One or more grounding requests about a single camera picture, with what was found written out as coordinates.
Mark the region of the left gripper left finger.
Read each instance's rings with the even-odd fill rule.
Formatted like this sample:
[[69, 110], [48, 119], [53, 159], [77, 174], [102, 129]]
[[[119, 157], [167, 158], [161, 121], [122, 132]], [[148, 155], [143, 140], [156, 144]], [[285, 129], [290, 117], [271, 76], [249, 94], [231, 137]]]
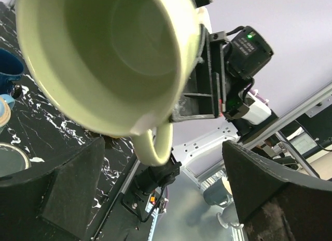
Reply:
[[83, 240], [104, 138], [1, 178], [1, 240]]

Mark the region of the light green mug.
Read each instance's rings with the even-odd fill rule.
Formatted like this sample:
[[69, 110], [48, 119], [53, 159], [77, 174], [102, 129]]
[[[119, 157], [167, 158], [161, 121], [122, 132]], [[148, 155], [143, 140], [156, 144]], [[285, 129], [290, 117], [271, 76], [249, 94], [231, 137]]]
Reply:
[[16, 23], [26, 65], [59, 111], [130, 137], [142, 164], [168, 161], [169, 117], [200, 44], [191, 0], [17, 0]]

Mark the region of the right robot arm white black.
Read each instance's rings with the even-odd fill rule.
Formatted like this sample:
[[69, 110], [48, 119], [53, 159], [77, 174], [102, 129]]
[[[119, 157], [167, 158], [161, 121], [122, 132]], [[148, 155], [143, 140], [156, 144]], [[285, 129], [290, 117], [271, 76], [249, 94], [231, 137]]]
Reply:
[[[273, 50], [251, 26], [239, 26], [231, 32], [211, 34], [201, 28], [198, 63], [166, 128], [174, 123], [214, 119], [223, 116], [235, 127], [242, 143], [259, 136], [275, 120], [275, 113], [265, 101], [254, 96], [254, 76], [271, 60]], [[163, 166], [148, 166], [139, 172], [122, 198], [122, 205], [146, 222], [162, 206], [162, 196], [155, 190], [175, 181], [181, 163], [173, 154]]]

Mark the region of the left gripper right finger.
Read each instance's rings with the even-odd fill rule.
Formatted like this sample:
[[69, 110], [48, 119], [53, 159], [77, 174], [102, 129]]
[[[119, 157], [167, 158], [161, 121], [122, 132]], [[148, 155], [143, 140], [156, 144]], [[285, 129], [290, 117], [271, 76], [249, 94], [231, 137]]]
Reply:
[[331, 240], [331, 182], [225, 141], [222, 155], [249, 240]]

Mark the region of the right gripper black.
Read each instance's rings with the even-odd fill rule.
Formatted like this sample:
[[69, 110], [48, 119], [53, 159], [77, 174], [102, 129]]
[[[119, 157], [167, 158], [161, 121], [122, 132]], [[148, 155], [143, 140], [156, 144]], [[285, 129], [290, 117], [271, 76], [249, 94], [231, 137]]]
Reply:
[[222, 114], [225, 100], [222, 79], [225, 78], [223, 41], [202, 32], [198, 63], [193, 69], [169, 122], [214, 119]]

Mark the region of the navy blue mug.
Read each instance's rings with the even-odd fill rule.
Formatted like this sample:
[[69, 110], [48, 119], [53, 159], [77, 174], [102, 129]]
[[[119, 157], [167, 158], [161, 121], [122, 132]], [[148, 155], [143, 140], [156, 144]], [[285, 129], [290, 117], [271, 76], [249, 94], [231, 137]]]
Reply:
[[1, 94], [8, 94], [14, 99], [22, 95], [22, 86], [16, 84], [23, 75], [24, 65], [10, 51], [1, 48]]

